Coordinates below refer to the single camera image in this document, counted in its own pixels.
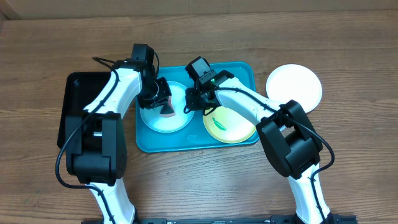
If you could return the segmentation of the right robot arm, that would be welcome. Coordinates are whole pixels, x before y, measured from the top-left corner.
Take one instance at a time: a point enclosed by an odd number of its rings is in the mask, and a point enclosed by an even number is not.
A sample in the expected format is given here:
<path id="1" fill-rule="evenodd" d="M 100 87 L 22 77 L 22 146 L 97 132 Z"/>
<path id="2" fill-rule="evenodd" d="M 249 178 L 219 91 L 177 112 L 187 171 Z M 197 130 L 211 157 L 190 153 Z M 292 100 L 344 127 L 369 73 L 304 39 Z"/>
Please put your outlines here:
<path id="1" fill-rule="evenodd" d="M 232 73 L 188 69 L 194 86 L 187 90 L 186 112 L 204 115 L 217 107 L 229 108 L 255 125 L 272 167 L 288 178 L 300 223 L 331 223 L 319 173 L 320 151 L 328 143 L 316 133 L 303 108 L 294 100 L 275 103 L 243 85 Z"/>

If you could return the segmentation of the light blue plate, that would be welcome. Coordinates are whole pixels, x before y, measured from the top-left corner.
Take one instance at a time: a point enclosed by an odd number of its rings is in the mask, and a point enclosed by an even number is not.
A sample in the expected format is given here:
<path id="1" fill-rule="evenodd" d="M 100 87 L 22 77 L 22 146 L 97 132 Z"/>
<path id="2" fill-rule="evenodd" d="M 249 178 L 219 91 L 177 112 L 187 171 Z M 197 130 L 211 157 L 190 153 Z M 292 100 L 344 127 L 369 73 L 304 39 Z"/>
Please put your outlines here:
<path id="1" fill-rule="evenodd" d="M 184 113 L 186 106 L 185 90 L 187 87 L 179 82 L 168 81 L 171 94 L 172 106 L 175 115 L 171 117 L 163 117 L 160 115 L 162 107 L 147 110 L 140 109 L 143 122 L 154 131 L 160 133 L 171 133 L 184 128 L 193 118 L 194 112 Z"/>

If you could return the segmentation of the white plate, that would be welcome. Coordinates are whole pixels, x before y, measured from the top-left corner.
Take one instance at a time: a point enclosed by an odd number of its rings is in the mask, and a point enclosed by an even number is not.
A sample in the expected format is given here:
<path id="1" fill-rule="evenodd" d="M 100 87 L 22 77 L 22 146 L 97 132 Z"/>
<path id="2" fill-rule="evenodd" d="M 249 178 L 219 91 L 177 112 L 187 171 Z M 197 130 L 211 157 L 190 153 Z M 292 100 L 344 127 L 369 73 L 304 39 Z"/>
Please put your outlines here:
<path id="1" fill-rule="evenodd" d="M 273 70 L 266 81 L 266 93 L 270 100 L 287 103 L 298 102 L 306 113 L 313 111 L 322 100 L 322 84 L 309 68 L 286 64 Z"/>

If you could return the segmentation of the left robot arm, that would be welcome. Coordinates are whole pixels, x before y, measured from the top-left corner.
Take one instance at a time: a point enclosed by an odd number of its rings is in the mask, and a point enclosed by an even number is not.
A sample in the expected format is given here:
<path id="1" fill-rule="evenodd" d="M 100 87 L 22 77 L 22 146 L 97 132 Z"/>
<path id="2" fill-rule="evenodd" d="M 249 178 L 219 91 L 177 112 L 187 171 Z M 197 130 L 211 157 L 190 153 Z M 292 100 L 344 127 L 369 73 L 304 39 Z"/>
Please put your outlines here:
<path id="1" fill-rule="evenodd" d="M 123 118 L 133 99 L 146 109 L 169 104 L 170 88 L 150 59 L 104 58 L 109 79 L 81 111 L 65 116 L 65 141 L 55 166 L 67 188 L 88 189 L 103 213 L 103 223 L 134 223 L 136 209 L 123 181 L 127 149 Z"/>

